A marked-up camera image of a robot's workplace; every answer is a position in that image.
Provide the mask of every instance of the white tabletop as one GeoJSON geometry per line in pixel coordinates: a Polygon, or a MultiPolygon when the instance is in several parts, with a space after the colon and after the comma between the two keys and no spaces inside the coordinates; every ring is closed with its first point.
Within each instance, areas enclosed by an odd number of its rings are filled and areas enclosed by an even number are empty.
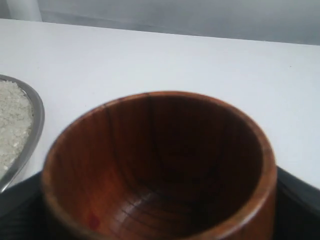
{"type": "Polygon", "coordinates": [[[0,20],[0,74],[41,96],[45,124],[24,178],[84,112],[159,90],[210,95],[269,137],[277,164],[320,189],[320,46],[0,20]]]}

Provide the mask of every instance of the wood grain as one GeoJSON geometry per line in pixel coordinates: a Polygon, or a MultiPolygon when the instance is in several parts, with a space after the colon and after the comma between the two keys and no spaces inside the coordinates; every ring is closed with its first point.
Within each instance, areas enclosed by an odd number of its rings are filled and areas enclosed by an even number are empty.
{"type": "Polygon", "coordinates": [[[72,123],[47,155],[42,186],[65,239],[270,240],[276,171],[244,113],[167,91],[106,103],[72,123]]]}

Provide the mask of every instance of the black mat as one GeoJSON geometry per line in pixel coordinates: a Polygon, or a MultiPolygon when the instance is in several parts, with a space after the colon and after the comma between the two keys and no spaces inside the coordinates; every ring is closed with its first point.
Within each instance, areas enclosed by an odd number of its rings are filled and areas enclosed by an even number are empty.
{"type": "MultiPolygon", "coordinates": [[[[0,195],[0,240],[50,239],[39,181],[37,174],[0,195]]],[[[320,191],[281,168],[274,239],[320,240],[320,191]]]]}

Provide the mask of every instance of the bowl rim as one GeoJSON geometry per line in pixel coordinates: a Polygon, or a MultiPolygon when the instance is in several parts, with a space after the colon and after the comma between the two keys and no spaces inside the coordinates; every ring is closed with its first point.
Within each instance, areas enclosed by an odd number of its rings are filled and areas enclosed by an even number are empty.
{"type": "Polygon", "coordinates": [[[13,161],[7,172],[0,179],[0,193],[2,193],[10,186],[32,156],[44,128],[45,108],[39,94],[27,83],[11,76],[1,74],[0,81],[16,83],[25,93],[33,110],[31,132],[25,142],[25,145],[19,156],[13,161]]]}
{"type": "Polygon", "coordinates": [[[71,131],[80,121],[91,116],[92,114],[99,112],[105,108],[108,108],[112,105],[119,103],[119,101],[130,101],[139,98],[146,97],[159,97],[159,96],[172,96],[172,97],[187,97],[193,98],[201,101],[210,102],[212,104],[220,105],[227,110],[231,111],[233,114],[241,118],[248,127],[253,131],[255,137],[257,138],[259,145],[262,150],[262,166],[261,174],[258,179],[257,185],[255,186],[254,191],[252,192],[250,198],[245,202],[245,204],[234,214],[232,214],[225,221],[213,226],[212,228],[205,230],[203,232],[191,235],[188,237],[177,238],[180,240],[193,240],[193,239],[215,239],[220,240],[232,235],[238,229],[241,229],[244,225],[250,222],[259,210],[264,206],[269,197],[274,193],[277,183],[277,166],[275,161],[275,156],[271,147],[271,144],[262,131],[262,129],[244,112],[238,108],[226,103],[220,99],[187,91],[152,91],[145,93],[138,93],[134,95],[129,95],[125,97],[120,97],[118,99],[109,101],[105,104],[102,104],[80,116],[73,123],[71,123],[59,137],[54,141],[51,146],[43,166],[42,176],[41,176],[41,186],[42,192],[44,195],[44,202],[49,208],[49,211],[57,218],[63,225],[65,225],[73,234],[81,238],[89,238],[94,240],[111,240],[111,236],[103,235],[101,233],[94,232],[89,228],[86,228],[79,223],[77,223],[73,218],[63,210],[59,205],[57,198],[54,196],[54,192],[51,188],[51,176],[49,169],[51,168],[52,161],[50,158],[51,155],[55,152],[58,142],[64,138],[64,134],[68,131],[71,131]]]}

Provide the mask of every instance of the stainless steel plate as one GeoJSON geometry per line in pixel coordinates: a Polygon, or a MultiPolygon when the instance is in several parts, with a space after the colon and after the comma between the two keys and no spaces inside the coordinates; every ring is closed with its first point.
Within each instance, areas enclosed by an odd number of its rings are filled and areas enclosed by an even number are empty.
{"type": "Polygon", "coordinates": [[[0,193],[2,193],[7,187],[10,186],[34,152],[44,128],[45,109],[38,93],[25,82],[5,75],[0,75],[0,81],[16,83],[25,92],[33,108],[33,123],[31,133],[26,140],[20,155],[13,161],[7,172],[0,179],[0,193]]]}

